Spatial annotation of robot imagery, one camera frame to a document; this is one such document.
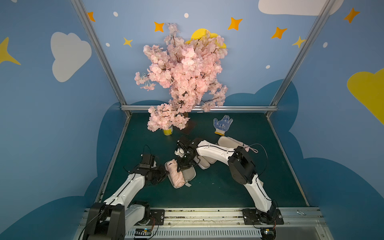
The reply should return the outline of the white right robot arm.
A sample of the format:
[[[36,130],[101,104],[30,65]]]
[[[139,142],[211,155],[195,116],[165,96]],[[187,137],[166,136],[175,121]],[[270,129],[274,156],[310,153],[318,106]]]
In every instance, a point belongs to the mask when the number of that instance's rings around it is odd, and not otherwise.
[[[179,172],[200,165],[202,159],[206,158],[226,164],[233,179],[247,189],[254,201],[254,210],[245,209],[243,211],[245,220],[250,220],[251,224],[277,223],[280,215],[278,205],[269,198],[264,190],[256,166],[245,147],[226,148],[201,138],[191,141],[183,136],[177,141],[175,154],[178,156],[176,161]]]

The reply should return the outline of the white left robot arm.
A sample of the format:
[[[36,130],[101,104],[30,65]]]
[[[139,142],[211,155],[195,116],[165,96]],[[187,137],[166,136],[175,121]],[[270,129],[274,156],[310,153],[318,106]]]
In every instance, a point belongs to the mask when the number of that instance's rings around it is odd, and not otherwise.
[[[132,200],[145,186],[161,183],[169,172],[156,163],[154,155],[142,154],[141,157],[141,162],[114,194],[92,205],[79,240],[123,240],[134,225],[155,224],[149,203],[132,203]]]

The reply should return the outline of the aluminium frame post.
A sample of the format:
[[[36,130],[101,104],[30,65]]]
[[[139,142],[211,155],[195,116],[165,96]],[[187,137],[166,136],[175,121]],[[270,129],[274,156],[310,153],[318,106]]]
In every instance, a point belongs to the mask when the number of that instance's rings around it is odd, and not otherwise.
[[[92,25],[92,21],[90,20],[89,18],[89,15],[88,15],[88,12],[86,11],[86,8],[85,8],[85,5],[83,3],[83,1],[80,1],[80,0],[71,0],[71,3],[92,43],[92,46],[94,47],[94,50],[101,62],[101,65],[109,79],[109,82],[111,83],[112,85],[112,88],[121,104],[121,107],[123,105],[126,105],[127,102],[126,102],[126,99],[124,97],[124,94],[121,90],[121,87],[117,81],[117,78],[111,68],[111,65],[107,59],[107,56],[103,50],[103,47],[101,45],[101,42],[95,32],[95,29]]]
[[[282,99],[284,93],[286,92],[288,86],[292,82],[294,76],[296,75],[297,71],[299,70],[301,64],[303,63],[306,55],[310,51],[312,45],[316,41],[319,33],[321,32],[322,28],[324,27],[325,23],[327,22],[328,18],[331,15],[331,10],[333,6],[335,5],[336,0],[327,0],[325,1],[325,4],[323,5],[322,9],[320,10],[319,15],[317,16],[313,26],[311,27],[307,38],[304,42],[304,45],[300,47],[300,50],[295,57],[287,75],[283,79],[281,85],[279,86],[276,94],[274,95],[269,110],[266,111],[266,117],[269,119],[274,111],[278,110],[278,104],[280,100]]]

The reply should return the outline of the aluminium frame post right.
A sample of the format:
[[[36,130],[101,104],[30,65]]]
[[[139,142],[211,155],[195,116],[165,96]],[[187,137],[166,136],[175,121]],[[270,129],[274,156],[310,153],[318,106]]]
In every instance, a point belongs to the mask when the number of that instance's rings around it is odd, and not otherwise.
[[[300,47],[300,50],[295,57],[287,75],[283,79],[281,85],[279,86],[276,94],[274,95],[269,110],[266,111],[266,117],[269,119],[274,111],[278,110],[278,104],[280,100],[282,99],[284,93],[286,92],[288,86],[292,82],[294,76],[296,75],[297,71],[299,70],[301,64],[303,63],[306,55],[310,51],[312,45],[316,41],[319,33],[321,32],[322,28],[324,27],[325,23],[327,22],[328,18],[331,15],[331,10],[333,6],[335,5],[336,0],[327,0],[325,1],[325,4],[323,5],[322,9],[320,10],[319,15],[317,16],[313,26],[311,27],[307,38],[304,42],[304,45]]]

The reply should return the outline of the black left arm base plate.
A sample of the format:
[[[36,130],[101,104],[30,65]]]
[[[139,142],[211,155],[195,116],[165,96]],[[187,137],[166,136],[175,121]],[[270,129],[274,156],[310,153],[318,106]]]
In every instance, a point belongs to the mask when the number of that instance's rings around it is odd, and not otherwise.
[[[154,209],[150,210],[150,214],[145,214],[144,219],[137,222],[136,226],[163,226],[165,221],[165,210]]]

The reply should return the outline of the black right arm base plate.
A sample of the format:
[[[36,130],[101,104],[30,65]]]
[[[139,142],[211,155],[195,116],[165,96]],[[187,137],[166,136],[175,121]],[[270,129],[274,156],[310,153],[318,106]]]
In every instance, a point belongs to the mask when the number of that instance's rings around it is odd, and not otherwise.
[[[262,212],[258,209],[243,209],[243,220],[245,225],[283,225],[284,220],[279,209]]]

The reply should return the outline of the aluminium front rail base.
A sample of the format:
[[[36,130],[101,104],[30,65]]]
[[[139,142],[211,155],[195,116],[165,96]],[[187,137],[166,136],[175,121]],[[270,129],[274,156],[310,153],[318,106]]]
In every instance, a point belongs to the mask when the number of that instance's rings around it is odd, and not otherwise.
[[[243,209],[253,208],[152,208],[165,210],[163,226],[136,226],[124,240],[229,239],[229,240],[331,240],[318,208],[280,208],[283,225],[245,225]],[[86,209],[75,239],[87,223]]]

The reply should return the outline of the open grey case beside pink umbrella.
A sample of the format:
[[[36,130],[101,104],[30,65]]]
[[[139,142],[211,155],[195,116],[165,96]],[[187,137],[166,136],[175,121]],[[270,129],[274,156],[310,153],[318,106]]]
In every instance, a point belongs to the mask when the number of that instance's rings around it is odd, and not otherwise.
[[[205,170],[208,169],[211,165],[213,165],[217,160],[210,157],[196,156],[194,158],[194,161],[202,170]]]

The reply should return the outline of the pink cherry blossom tree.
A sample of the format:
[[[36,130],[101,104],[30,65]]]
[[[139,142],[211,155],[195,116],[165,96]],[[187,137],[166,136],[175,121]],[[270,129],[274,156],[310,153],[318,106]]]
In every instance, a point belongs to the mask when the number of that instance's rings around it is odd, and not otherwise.
[[[185,41],[179,36],[177,24],[168,24],[169,35],[164,39],[167,46],[144,46],[143,52],[151,61],[146,73],[137,72],[135,82],[142,89],[152,91],[156,85],[168,89],[171,99],[148,110],[148,130],[167,130],[187,127],[194,107],[204,112],[225,103],[227,86],[217,77],[222,72],[221,60],[228,50],[225,39],[205,31],[200,37]]]

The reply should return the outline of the aluminium frame post left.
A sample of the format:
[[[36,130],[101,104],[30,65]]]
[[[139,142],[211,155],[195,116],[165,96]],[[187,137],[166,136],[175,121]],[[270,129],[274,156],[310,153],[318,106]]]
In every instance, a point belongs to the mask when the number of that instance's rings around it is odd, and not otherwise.
[[[109,79],[109,82],[111,83],[112,85],[112,88],[121,104],[121,107],[123,105],[126,105],[127,102],[126,102],[126,99],[124,97],[124,94],[121,90],[121,87],[117,81],[117,78],[111,68],[111,65],[107,59],[107,56],[103,50],[103,47],[101,45],[101,42],[95,32],[95,29],[92,25],[92,21],[90,20],[89,18],[89,15],[88,15],[88,12],[86,11],[86,8],[85,8],[85,5],[83,3],[83,1],[80,1],[80,0],[71,0],[71,3],[92,43],[92,46],[94,47],[94,50],[101,62],[101,65]]]

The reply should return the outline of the blue dotted work glove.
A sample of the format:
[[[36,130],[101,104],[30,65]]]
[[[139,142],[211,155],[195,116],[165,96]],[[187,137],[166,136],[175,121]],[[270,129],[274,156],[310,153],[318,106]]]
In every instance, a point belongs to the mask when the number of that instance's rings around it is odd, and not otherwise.
[[[215,134],[224,136],[225,133],[229,130],[232,122],[233,122],[233,119],[228,115],[224,115],[224,117],[221,120],[214,118],[213,125],[215,128]]]

